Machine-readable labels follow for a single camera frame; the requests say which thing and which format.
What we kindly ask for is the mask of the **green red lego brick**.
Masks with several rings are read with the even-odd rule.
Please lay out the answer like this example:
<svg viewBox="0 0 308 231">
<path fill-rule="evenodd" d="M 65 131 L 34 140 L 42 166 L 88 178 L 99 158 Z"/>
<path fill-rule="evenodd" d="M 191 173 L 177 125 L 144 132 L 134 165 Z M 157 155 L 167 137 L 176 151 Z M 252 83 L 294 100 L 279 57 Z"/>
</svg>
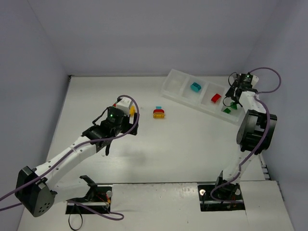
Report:
<svg viewBox="0 0 308 231">
<path fill-rule="evenodd" d="M 231 102 L 230 108 L 232 108 L 233 110 L 237 110 L 237 103 Z"/>
</svg>

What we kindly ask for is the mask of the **red rounded lego brick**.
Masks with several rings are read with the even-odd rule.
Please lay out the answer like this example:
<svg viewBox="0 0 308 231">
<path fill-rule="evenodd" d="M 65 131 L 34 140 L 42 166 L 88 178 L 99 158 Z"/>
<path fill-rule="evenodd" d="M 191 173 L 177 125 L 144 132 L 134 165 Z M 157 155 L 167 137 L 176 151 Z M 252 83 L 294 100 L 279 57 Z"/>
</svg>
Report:
<svg viewBox="0 0 308 231">
<path fill-rule="evenodd" d="M 211 101 L 213 103 L 216 103 L 219 99 L 221 98 L 221 95 L 216 93 L 212 98 L 211 98 Z"/>
</svg>

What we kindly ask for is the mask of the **teal green printed lego brick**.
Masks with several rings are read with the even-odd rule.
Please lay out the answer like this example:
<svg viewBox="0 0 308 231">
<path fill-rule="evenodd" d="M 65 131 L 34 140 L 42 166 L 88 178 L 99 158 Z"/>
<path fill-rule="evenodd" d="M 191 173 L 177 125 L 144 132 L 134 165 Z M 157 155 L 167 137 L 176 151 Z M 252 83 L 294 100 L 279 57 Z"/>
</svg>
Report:
<svg viewBox="0 0 308 231">
<path fill-rule="evenodd" d="M 201 90 L 202 87 L 201 87 L 198 83 L 193 82 L 193 83 L 190 85 L 190 88 L 191 88 L 191 90 L 194 91 L 194 92 L 199 92 L 199 91 Z"/>
</svg>

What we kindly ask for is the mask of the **small green lego brick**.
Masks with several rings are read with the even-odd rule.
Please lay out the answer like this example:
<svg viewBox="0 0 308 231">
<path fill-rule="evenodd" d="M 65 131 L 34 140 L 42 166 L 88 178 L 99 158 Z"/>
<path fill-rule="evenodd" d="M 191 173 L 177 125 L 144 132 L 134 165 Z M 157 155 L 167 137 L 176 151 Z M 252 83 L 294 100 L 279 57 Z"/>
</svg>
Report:
<svg viewBox="0 0 308 231">
<path fill-rule="evenodd" d="M 225 108 L 225 109 L 223 110 L 223 112 L 229 114 L 229 113 L 231 112 L 231 110 L 230 110 L 229 108 Z"/>
</svg>

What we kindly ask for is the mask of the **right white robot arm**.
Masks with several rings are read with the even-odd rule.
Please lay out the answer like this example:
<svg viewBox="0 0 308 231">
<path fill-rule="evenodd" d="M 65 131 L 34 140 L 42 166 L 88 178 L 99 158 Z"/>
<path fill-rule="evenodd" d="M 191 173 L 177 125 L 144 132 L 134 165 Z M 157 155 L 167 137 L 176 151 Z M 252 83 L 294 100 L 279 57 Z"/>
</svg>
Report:
<svg viewBox="0 0 308 231">
<path fill-rule="evenodd" d="M 226 98 L 232 100 L 231 105 L 240 106 L 245 116 L 236 136 L 239 151 L 230 165 L 221 171 L 211 192 L 221 200 L 226 199 L 226 194 L 238 190 L 244 171 L 255 156 L 269 148 L 275 130 L 277 116 L 270 114 L 268 107 L 261 102 L 260 92 L 255 89 L 257 82 L 258 77 L 250 72 L 237 74 L 226 93 Z"/>
</svg>

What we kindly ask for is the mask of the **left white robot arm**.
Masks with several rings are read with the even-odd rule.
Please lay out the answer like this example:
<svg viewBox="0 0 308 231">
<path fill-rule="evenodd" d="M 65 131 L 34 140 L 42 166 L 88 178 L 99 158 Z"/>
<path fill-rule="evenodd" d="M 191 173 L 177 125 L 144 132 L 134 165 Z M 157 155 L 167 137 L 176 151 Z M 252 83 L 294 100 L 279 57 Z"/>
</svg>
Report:
<svg viewBox="0 0 308 231">
<path fill-rule="evenodd" d="M 79 176 L 72 183 L 60 182 L 72 169 L 87 158 L 105 150 L 109 155 L 111 143 L 125 135 L 137 135 L 140 114 L 130 115 L 109 106 L 107 118 L 99 125 L 85 130 L 68 148 L 53 159 L 35 168 L 24 167 L 18 173 L 16 198 L 34 217 L 45 214 L 55 203 L 62 201 L 92 201 L 98 194 L 98 185 L 87 175 Z"/>
</svg>

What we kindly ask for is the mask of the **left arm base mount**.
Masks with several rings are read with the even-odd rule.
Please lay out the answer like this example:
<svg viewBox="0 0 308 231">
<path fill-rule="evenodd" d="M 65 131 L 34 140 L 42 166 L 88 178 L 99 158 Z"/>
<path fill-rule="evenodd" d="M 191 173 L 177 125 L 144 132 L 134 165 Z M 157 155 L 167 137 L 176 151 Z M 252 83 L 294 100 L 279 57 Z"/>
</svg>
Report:
<svg viewBox="0 0 308 231">
<path fill-rule="evenodd" d="M 108 212 L 110 212 L 113 185 L 95 183 L 86 175 L 80 176 L 79 178 L 82 179 L 83 182 L 85 182 L 90 188 L 84 197 L 73 198 L 73 201 L 79 202 L 98 213 L 108 214 Z M 67 203 L 65 214 L 89 215 L 93 214 L 93 212 L 88 211 L 79 205 L 75 205 L 74 203 Z"/>
</svg>

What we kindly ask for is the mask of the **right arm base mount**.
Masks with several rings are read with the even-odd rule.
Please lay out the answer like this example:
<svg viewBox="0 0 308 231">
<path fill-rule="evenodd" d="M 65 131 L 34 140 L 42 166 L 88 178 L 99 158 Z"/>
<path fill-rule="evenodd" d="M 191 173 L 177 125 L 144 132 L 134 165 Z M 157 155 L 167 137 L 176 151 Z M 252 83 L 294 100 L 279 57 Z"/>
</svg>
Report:
<svg viewBox="0 0 308 231">
<path fill-rule="evenodd" d="M 198 196 L 201 212 L 221 212 L 245 210 L 244 199 L 239 186 L 235 190 L 219 188 L 213 192 L 214 184 L 198 184 Z"/>
</svg>

